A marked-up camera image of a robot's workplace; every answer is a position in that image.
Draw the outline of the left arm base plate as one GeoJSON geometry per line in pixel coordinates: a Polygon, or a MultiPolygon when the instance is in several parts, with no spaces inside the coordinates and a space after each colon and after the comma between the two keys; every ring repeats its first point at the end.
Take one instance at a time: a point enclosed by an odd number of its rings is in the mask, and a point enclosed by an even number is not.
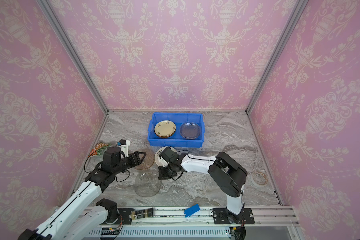
{"type": "Polygon", "coordinates": [[[134,209],[130,208],[109,210],[105,223],[108,225],[131,225],[133,211],[134,209]]]}

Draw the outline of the yellow floral plate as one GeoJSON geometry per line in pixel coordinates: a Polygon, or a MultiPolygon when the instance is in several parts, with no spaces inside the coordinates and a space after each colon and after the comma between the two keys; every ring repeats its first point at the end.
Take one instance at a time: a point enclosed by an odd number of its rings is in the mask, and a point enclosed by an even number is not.
{"type": "Polygon", "coordinates": [[[160,138],[169,138],[176,132],[176,124],[169,120],[158,122],[154,127],[155,134],[160,138]]]}

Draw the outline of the clear glass plate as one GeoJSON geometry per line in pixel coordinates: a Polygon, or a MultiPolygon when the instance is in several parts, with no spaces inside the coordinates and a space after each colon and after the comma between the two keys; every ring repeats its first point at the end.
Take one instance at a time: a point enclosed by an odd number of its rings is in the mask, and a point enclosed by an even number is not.
{"type": "Polygon", "coordinates": [[[185,122],[180,127],[180,135],[185,139],[197,139],[201,134],[201,128],[197,123],[185,122]]]}
{"type": "Polygon", "coordinates": [[[136,179],[134,189],[140,197],[153,197],[162,188],[162,181],[159,180],[159,173],[156,170],[143,170],[136,179]]]}

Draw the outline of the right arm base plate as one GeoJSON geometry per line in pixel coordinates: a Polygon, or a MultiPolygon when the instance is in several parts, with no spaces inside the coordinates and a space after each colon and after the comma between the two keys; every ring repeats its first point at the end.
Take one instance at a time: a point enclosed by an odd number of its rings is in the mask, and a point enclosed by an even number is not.
{"type": "Polygon", "coordinates": [[[243,208],[238,215],[231,213],[226,208],[213,208],[211,216],[215,225],[253,225],[255,223],[254,214],[250,208],[243,208]]]}

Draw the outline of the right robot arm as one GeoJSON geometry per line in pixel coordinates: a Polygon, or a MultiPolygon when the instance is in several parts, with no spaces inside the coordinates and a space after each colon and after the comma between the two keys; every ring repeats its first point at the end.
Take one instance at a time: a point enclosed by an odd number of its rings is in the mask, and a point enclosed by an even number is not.
{"type": "Polygon", "coordinates": [[[166,162],[159,166],[159,180],[176,181],[180,175],[189,172],[210,175],[227,196],[227,220],[235,224],[245,222],[242,210],[245,205],[243,195],[248,172],[227,153],[219,152],[216,156],[205,157],[180,154],[166,147],[159,153],[159,159],[166,162]]]}

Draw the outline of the cream plate with black patch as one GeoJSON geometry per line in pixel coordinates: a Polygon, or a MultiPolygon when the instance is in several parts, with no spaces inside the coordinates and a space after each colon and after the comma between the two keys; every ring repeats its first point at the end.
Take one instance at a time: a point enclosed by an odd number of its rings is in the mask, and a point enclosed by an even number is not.
{"type": "Polygon", "coordinates": [[[168,165],[168,162],[166,162],[162,157],[160,157],[160,154],[165,148],[166,147],[162,147],[155,153],[155,163],[158,167],[166,167],[168,165]]]}

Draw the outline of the brown tinted glass plate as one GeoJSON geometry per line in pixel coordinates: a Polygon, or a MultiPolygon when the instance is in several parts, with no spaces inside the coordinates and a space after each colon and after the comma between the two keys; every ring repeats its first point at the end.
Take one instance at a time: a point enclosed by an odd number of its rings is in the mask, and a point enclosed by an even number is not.
{"type": "Polygon", "coordinates": [[[155,153],[151,149],[139,149],[138,152],[144,152],[146,153],[146,156],[143,160],[143,162],[134,167],[136,170],[146,170],[149,169],[155,162],[155,153]]]}

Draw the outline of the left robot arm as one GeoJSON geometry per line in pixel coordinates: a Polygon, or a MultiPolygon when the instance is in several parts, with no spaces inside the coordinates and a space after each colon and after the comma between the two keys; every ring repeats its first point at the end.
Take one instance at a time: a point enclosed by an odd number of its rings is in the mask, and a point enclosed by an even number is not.
{"type": "Polygon", "coordinates": [[[145,152],[133,152],[128,157],[118,147],[108,149],[102,167],[89,173],[78,190],[46,221],[35,230],[26,229],[20,240],[81,240],[101,224],[123,224],[125,221],[117,203],[101,199],[85,216],[81,213],[116,180],[119,173],[140,165],[145,152]]]}

